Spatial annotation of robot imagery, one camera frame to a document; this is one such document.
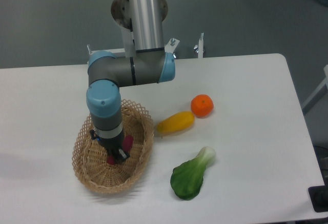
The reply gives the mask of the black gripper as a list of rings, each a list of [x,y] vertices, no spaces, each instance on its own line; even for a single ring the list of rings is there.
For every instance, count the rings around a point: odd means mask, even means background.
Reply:
[[[110,150],[117,149],[115,151],[116,162],[124,162],[130,158],[130,154],[128,152],[124,151],[122,148],[118,148],[125,138],[123,130],[113,138],[102,138],[96,134],[94,129],[91,129],[89,133],[91,139],[96,140],[103,148],[105,148],[107,154],[110,152]]]

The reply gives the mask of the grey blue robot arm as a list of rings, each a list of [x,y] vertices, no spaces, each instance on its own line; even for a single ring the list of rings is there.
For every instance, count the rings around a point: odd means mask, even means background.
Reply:
[[[105,148],[113,163],[129,158],[124,141],[120,88],[168,82],[175,77],[175,61],[165,50],[162,22],[166,0],[114,0],[113,19],[123,29],[125,53],[89,53],[86,103],[92,118],[91,138]]]

